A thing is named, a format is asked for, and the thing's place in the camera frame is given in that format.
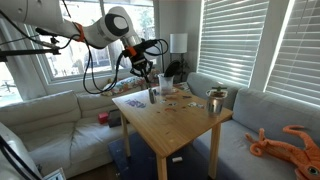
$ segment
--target outdoor view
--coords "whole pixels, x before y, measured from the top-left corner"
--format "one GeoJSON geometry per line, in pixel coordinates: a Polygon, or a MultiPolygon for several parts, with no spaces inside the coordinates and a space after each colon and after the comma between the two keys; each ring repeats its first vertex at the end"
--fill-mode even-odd
{"type": "MultiPolygon", "coordinates": [[[[71,14],[71,20],[89,26],[100,19],[102,16],[99,3],[88,2],[68,2],[67,7],[71,14]]],[[[105,4],[105,12],[119,4],[105,4]]],[[[121,5],[130,15],[134,24],[134,29],[139,37],[144,39],[154,39],[154,15],[153,7],[147,6],[132,6],[121,5]]],[[[61,11],[65,19],[70,19],[63,4],[61,4],[61,11]]],[[[41,36],[41,40],[50,42],[50,36],[41,36]]],[[[58,46],[62,47],[67,42],[67,38],[57,38],[59,40],[58,46]]],[[[93,57],[93,71],[110,71],[114,67],[115,61],[118,59],[123,46],[120,40],[108,45],[105,49],[91,48],[93,57]]],[[[85,72],[88,64],[89,52],[84,43],[72,41],[70,45],[60,50],[61,55],[46,54],[48,64],[51,69],[53,78],[67,78],[74,75],[82,75],[85,72]]],[[[131,68],[131,62],[128,58],[121,60],[120,69],[131,68]]]]}
{"type": "Polygon", "coordinates": [[[20,94],[6,64],[0,62],[0,107],[20,101],[20,94]]]}

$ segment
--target black bag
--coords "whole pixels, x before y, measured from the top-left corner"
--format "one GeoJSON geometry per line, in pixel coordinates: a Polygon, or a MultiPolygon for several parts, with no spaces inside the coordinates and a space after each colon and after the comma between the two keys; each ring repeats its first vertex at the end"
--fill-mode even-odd
{"type": "Polygon", "coordinates": [[[108,124],[110,128],[121,126],[121,115],[119,109],[109,111],[108,124]]]}

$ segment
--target floor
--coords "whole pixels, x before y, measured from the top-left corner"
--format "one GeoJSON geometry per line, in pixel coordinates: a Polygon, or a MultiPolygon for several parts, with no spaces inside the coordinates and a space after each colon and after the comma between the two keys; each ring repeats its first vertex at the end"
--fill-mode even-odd
{"type": "Polygon", "coordinates": [[[68,180],[119,180],[114,163],[101,166],[89,172],[69,178],[68,180]]]}

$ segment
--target window blind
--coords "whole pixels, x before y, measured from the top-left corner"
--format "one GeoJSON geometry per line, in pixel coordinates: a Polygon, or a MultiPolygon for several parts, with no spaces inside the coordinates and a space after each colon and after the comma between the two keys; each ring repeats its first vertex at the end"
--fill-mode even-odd
{"type": "Polygon", "coordinates": [[[268,0],[206,0],[197,71],[248,86],[268,0]]]}
{"type": "Polygon", "coordinates": [[[320,105],[320,1],[295,1],[266,92],[320,105]]]}

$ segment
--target wooden table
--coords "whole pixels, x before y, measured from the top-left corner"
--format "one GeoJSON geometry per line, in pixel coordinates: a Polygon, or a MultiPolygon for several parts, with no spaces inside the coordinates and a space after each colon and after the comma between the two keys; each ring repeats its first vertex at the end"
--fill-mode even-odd
{"type": "Polygon", "coordinates": [[[126,155],[130,156],[128,120],[155,152],[158,179],[165,180],[166,157],[212,129],[208,175],[215,179],[221,122],[229,119],[232,111],[223,108],[219,117],[209,117],[206,100],[182,90],[174,95],[174,99],[158,95],[155,104],[150,103],[147,90],[112,99],[121,111],[126,155]]]}

